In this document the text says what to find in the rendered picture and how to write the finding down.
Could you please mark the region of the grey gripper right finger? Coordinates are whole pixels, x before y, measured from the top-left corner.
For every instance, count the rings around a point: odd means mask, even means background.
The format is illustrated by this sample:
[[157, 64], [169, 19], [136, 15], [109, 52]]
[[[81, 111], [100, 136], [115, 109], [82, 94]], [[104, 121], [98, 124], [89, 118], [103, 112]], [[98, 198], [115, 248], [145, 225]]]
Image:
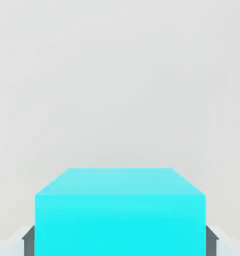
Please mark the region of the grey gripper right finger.
[[206, 226], [206, 256], [240, 256], [240, 240], [219, 226]]

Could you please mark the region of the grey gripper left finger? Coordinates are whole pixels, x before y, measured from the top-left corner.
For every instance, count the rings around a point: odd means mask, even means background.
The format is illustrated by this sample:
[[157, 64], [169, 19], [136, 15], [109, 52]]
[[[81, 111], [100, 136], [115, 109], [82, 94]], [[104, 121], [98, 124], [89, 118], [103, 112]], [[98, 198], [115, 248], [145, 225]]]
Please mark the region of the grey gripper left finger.
[[34, 256], [34, 227], [22, 226], [0, 241], [0, 256]]

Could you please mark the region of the small cyan cube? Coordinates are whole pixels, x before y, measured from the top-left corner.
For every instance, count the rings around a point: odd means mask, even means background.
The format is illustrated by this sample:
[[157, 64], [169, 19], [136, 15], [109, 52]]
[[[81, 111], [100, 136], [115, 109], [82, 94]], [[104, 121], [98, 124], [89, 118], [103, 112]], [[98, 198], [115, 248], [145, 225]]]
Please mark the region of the small cyan cube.
[[70, 168], [35, 196], [35, 256], [206, 256], [206, 197], [170, 168]]

